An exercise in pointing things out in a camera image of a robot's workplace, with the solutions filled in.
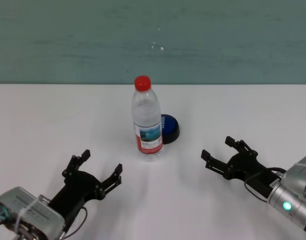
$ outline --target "metal cylinder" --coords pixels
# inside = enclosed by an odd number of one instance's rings
[[[301,229],[305,228],[306,202],[300,200],[296,194],[281,183],[273,188],[267,202]]]

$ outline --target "sticker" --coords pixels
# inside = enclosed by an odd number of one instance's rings
[[[269,186],[273,188],[277,183],[279,183],[279,178],[275,179]]]
[[[161,150],[163,146],[161,121],[151,127],[134,126],[139,151],[154,154]]]

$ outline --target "white table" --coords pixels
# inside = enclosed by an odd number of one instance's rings
[[[207,149],[227,162],[226,136],[245,140],[267,167],[288,169],[306,155],[306,85],[155,85],[179,139],[155,159],[137,152],[130,85],[0,85],[0,194],[22,186],[52,198],[71,155],[100,180],[122,163],[123,183],[71,240],[293,240],[306,233],[205,168]],[[72,226],[75,229],[83,213]],[[14,234],[0,226],[0,240]]]

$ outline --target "water bottle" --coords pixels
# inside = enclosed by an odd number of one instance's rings
[[[163,147],[161,109],[148,76],[135,79],[132,116],[137,148],[144,154],[156,154]]]

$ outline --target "teal wall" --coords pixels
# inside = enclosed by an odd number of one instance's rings
[[[155,84],[306,84],[306,0],[0,0],[0,83],[142,74]]]

